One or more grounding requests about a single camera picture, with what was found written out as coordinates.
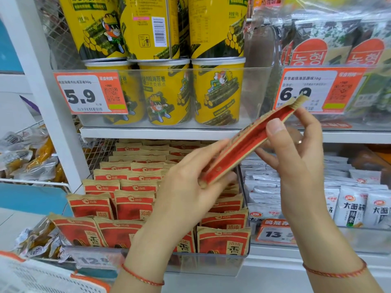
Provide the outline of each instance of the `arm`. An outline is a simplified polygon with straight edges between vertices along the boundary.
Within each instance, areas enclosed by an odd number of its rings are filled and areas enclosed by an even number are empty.
[[[363,262],[327,211],[323,185],[323,142],[320,123],[304,108],[295,113],[305,127],[295,145],[279,119],[270,121],[267,136],[277,157],[262,149],[257,154],[281,176],[281,208],[295,236],[304,264],[325,273],[358,271]],[[324,277],[307,272],[315,293],[381,293],[369,270],[357,277]]]
[[[216,142],[188,154],[164,177],[153,212],[135,234],[124,266],[138,276],[155,283],[163,281],[170,256],[179,241],[211,209],[224,188],[236,178],[233,172],[201,189],[198,177],[212,157],[228,140]],[[112,293],[158,293],[161,286],[139,281],[121,270]]]

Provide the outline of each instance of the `barcode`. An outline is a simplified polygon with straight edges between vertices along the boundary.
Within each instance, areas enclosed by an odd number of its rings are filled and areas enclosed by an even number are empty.
[[[80,112],[99,112],[103,111],[103,108],[77,108]]]
[[[167,47],[166,22],[164,17],[152,17],[155,47]]]

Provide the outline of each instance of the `white shelf post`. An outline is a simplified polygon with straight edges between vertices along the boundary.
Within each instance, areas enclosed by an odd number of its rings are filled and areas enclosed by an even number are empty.
[[[0,14],[26,74],[72,192],[90,175],[71,113],[50,63],[34,0],[0,0]]]

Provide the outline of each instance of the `white shopping basket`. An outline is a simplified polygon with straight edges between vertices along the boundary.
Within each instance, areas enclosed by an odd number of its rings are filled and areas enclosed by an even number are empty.
[[[91,277],[0,251],[0,293],[107,293],[110,286]]]

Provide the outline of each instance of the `blue panel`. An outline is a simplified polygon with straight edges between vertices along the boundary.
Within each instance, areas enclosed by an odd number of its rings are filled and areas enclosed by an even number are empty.
[[[0,183],[0,207],[5,209],[73,217],[65,196],[61,188]]]
[[[1,20],[0,37],[0,72],[23,72],[18,56]]]

